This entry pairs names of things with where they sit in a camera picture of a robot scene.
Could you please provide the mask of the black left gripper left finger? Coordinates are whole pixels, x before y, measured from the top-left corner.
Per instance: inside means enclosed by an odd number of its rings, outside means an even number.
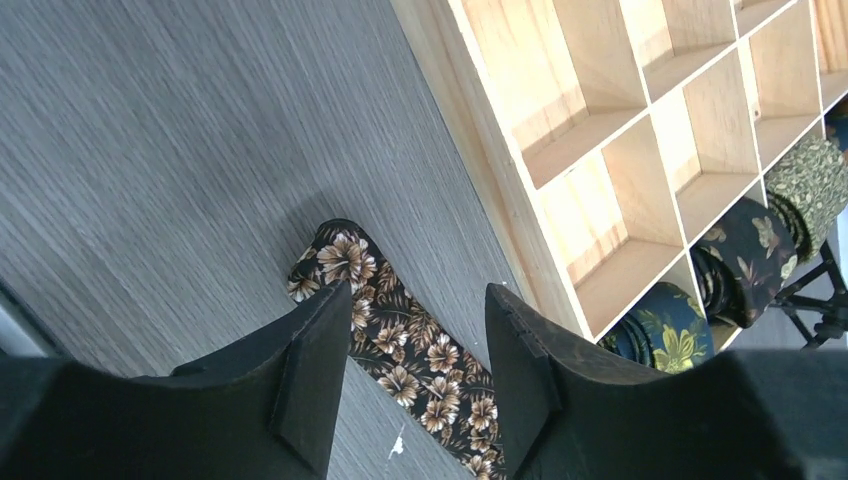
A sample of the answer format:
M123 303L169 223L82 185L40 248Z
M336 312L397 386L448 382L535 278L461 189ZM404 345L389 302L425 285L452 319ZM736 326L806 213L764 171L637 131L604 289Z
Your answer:
M5 479L323 479L349 352L335 281L168 376L78 361L1 362Z

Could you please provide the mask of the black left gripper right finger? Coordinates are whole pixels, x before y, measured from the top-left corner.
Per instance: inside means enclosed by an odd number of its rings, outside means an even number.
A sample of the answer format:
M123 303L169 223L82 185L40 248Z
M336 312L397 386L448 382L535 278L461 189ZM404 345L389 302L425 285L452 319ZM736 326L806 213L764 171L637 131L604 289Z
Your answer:
M504 286L485 321L511 479L843 479L847 354L731 350L679 374L606 351Z

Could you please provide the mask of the brown floral black tie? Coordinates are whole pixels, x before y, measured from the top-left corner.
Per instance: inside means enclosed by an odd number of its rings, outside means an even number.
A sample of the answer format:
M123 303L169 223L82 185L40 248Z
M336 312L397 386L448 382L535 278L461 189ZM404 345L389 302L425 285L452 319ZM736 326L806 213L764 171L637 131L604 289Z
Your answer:
M352 290L353 360L475 478L506 478L491 373L413 297L374 240L347 219L318 227L292 266L287 291L301 303L336 281Z

